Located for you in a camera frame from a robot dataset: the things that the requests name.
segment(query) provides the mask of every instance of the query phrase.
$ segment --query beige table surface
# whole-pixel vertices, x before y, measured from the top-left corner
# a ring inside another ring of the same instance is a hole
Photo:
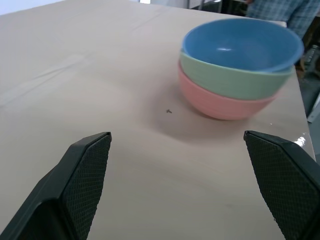
[[[199,114],[177,85],[184,35],[229,17],[127,0],[1,16],[0,231],[70,144],[111,131],[89,240],[283,240],[243,134],[297,141],[314,157],[297,77],[243,121]]]

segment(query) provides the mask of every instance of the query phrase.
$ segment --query person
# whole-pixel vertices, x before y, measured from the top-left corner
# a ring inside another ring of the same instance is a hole
[[[320,10],[320,0],[246,0],[246,17],[282,21],[303,38]]]

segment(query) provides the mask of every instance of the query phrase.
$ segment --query stacked bowls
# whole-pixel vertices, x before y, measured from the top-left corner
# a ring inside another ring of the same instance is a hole
[[[271,22],[232,18],[205,23],[183,40],[181,90],[208,116],[245,119],[277,97],[303,51],[295,33]]]

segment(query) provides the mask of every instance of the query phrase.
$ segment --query blue bowl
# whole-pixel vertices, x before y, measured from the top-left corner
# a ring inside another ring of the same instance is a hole
[[[293,31],[252,18],[200,25],[185,36],[182,48],[203,62],[269,73],[288,71],[304,52],[302,40]]]

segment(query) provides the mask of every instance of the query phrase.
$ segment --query green bowl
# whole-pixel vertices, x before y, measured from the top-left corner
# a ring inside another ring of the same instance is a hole
[[[286,72],[253,72],[200,61],[184,52],[180,54],[184,73],[197,85],[221,96],[258,100],[274,95],[293,74]]]

